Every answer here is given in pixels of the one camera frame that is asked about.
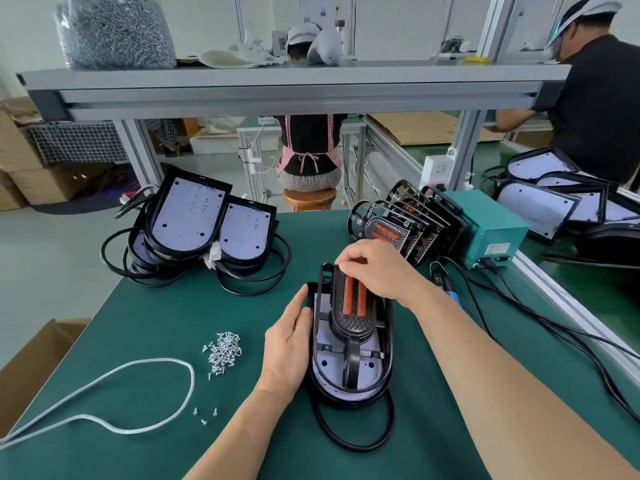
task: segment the teal box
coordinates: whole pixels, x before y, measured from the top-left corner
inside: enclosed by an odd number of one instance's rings
[[[462,207],[462,219],[467,224],[453,256],[467,269],[478,267],[482,258],[490,258],[496,266],[510,263],[529,226],[480,190],[445,194]]]

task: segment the white cap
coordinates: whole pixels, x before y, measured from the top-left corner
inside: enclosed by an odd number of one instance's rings
[[[286,48],[289,49],[290,45],[296,45],[299,43],[311,43],[320,33],[320,27],[315,23],[306,22],[300,25],[294,25],[287,32]]]
[[[562,32],[567,30],[567,27],[574,23],[581,16],[597,15],[598,13],[617,13],[621,10],[622,3],[618,0],[589,0],[585,5],[574,13],[565,23],[556,27],[556,30],[552,33],[546,48],[551,47],[553,42],[560,37]]]

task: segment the bag of screws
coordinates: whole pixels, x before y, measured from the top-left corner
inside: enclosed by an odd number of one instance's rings
[[[67,0],[54,18],[69,69],[176,66],[171,33],[155,0]]]

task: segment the sticker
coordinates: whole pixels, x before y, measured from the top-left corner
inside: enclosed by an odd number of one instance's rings
[[[510,244],[508,242],[503,244],[489,244],[484,254],[505,254],[509,250],[509,246]]]

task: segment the hand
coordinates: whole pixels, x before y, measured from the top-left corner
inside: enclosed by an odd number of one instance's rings
[[[255,388],[272,392],[291,402],[309,362],[309,334],[312,313],[309,307],[300,307],[307,299],[307,285],[284,309],[284,313],[264,334],[262,373]]]
[[[372,293],[396,299],[402,306],[407,306],[416,285],[427,281],[393,244],[379,239],[362,239],[347,246],[335,263]]]

